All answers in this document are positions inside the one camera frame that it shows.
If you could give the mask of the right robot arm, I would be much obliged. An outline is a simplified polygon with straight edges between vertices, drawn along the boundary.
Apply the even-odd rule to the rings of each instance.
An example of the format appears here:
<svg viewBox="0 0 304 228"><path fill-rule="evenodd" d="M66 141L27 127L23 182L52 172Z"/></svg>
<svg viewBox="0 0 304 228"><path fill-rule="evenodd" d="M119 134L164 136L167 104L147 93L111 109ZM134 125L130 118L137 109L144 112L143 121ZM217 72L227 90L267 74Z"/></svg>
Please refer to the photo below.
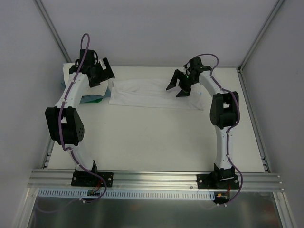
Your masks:
<svg viewBox="0 0 304 228"><path fill-rule="evenodd" d="M236 175L238 169L232 162L232 129L239 124L239 97L236 91L225 89L213 75L215 67L205 66L201 56L191 58L184 71L175 70L167 90L178 86L177 97L190 96L191 87L197 83L206 88L212 98L210 121L216 130L217 155L213 171L207 176L198 175L198 188L240 189L242 179Z"/></svg>

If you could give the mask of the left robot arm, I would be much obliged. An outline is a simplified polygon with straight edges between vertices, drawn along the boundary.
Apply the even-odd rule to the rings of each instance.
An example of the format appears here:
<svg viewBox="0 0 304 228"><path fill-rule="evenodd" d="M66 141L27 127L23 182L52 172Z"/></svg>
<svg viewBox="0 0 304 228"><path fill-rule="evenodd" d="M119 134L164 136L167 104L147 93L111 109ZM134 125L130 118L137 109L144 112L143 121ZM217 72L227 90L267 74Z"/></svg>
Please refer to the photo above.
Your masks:
<svg viewBox="0 0 304 228"><path fill-rule="evenodd" d="M54 107L45 111L50 137L68 152L76 171L84 172L82 180L88 186L97 184L99 175L94 159L81 148L85 127L77 112L86 88L92 89L114 78L107 58L102 67L94 50L81 49L79 59L69 69L68 84Z"/></svg>

